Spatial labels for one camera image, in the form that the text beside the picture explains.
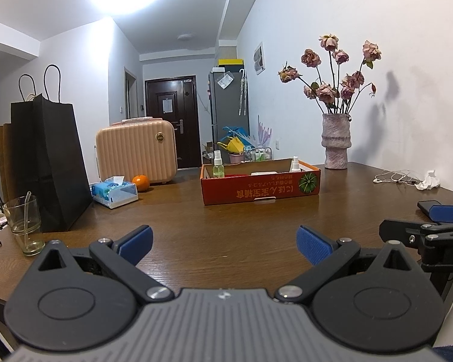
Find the dark wooden door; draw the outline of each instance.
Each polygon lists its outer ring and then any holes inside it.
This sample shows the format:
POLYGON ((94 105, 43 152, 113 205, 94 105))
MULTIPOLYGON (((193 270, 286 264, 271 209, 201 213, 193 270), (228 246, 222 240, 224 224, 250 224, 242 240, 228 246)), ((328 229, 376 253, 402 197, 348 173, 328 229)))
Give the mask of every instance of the dark wooden door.
POLYGON ((148 80, 146 112, 173 124, 178 168, 201 166, 196 77, 148 80))

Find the tissue box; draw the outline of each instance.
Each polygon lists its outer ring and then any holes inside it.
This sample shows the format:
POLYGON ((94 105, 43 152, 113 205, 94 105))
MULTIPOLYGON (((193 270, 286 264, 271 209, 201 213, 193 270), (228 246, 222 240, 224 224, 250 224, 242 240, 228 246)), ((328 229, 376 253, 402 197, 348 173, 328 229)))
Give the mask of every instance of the tissue box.
POLYGON ((107 179, 104 182, 92 184, 92 198, 109 209, 138 200, 138 188, 132 182, 123 182, 121 185, 107 179))

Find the vase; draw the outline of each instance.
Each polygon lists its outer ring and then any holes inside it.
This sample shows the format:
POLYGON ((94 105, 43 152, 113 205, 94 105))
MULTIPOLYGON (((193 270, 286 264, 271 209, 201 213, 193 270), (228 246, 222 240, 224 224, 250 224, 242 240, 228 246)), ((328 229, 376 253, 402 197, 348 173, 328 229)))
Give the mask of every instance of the vase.
POLYGON ((322 146, 326 148, 326 169, 347 169, 351 130, 347 114, 322 115, 322 146))

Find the spray bottle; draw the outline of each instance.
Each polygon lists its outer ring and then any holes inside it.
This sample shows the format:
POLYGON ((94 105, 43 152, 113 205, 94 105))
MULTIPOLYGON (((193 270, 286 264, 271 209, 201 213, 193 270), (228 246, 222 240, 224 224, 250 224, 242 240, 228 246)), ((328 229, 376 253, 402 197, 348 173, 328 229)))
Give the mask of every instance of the spray bottle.
POLYGON ((292 165, 290 167, 290 172, 298 173, 300 171, 302 171, 302 170, 300 169, 300 166, 298 165, 298 157, 294 156, 294 158, 292 159, 292 165))
POLYGON ((225 167, 223 166, 222 155, 220 151, 215 151, 213 178, 225 178, 225 167))

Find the refrigerator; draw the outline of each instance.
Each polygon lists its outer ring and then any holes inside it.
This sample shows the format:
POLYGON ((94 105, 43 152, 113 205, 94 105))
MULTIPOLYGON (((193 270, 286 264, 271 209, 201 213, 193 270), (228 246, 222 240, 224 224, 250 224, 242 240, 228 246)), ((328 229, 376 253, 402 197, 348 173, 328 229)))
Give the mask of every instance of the refrigerator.
POLYGON ((218 81, 225 73, 210 73, 210 110, 213 146, 215 150, 221 150, 223 164, 230 163, 228 152, 219 148, 217 144, 228 133, 223 128, 225 126, 238 126, 242 127, 248 135, 250 134, 248 103, 245 105, 245 101, 243 101, 242 113, 239 115, 242 74, 240 72, 227 73, 233 77, 233 81, 225 89, 218 84, 218 81))

